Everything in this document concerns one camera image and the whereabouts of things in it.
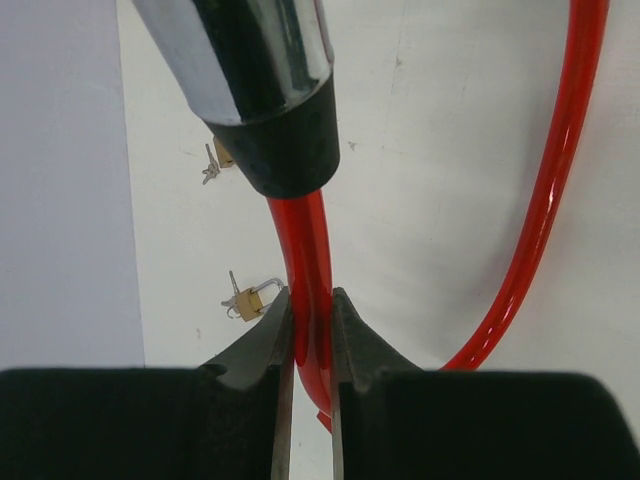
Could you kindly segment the small brass padlock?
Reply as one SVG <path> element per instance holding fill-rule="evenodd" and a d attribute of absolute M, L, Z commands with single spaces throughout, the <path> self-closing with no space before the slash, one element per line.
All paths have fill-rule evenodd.
<path fill-rule="evenodd" d="M 284 288 L 284 283 L 279 278 L 272 277 L 257 286 L 240 290 L 233 271 L 230 270 L 228 274 L 233 295 L 230 299 L 222 301 L 221 306 L 226 309 L 226 315 L 230 319 L 242 319 L 244 322 L 258 319 L 272 304 L 272 302 L 264 303 L 260 293 L 271 287 L 276 288 L 278 292 Z"/>
<path fill-rule="evenodd" d="M 218 165 L 221 169 L 231 168 L 235 161 L 217 137 L 213 138 L 213 146 Z"/>

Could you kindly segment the small silver key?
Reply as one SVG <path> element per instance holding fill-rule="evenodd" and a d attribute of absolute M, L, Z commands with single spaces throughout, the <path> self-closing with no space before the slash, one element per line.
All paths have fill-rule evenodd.
<path fill-rule="evenodd" d="M 208 165 L 207 168 L 202 171 L 202 175 L 204 176 L 202 180 L 203 185 L 214 180 L 220 174 L 219 164 L 213 154 L 211 146 L 208 143 L 205 144 L 205 151 L 207 154 Z"/>

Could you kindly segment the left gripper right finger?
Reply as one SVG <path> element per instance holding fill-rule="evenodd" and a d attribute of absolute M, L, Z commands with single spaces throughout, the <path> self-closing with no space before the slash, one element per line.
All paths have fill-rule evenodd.
<path fill-rule="evenodd" d="M 578 373 L 422 369 L 333 294 L 338 479 L 635 479 L 616 400 Z"/>

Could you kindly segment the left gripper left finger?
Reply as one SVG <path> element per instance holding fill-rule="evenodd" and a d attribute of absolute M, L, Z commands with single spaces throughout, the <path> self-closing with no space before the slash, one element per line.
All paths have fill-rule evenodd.
<path fill-rule="evenodd" d="M 11 369 L 5 479 L 285 479 L 293 320 L 287 291 L 196 368 Z"/>

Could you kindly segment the red cable lock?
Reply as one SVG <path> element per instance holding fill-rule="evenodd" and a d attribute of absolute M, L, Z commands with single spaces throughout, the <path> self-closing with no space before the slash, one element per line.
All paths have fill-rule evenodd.
<path fill-rule="evenodd" d="M 321 190 L 338 169 L 334 51 L 319 1 L 139 1 L 188 106 L 268 202 L 292 294 L 295 360 L 333 426 L 332 264 Z M 522 305 L 543 256 L 588 110 L 609 5 L 569 7 L 552 120 L 524 224 L 485 318 L 448 361 L 478 368 Z"/>

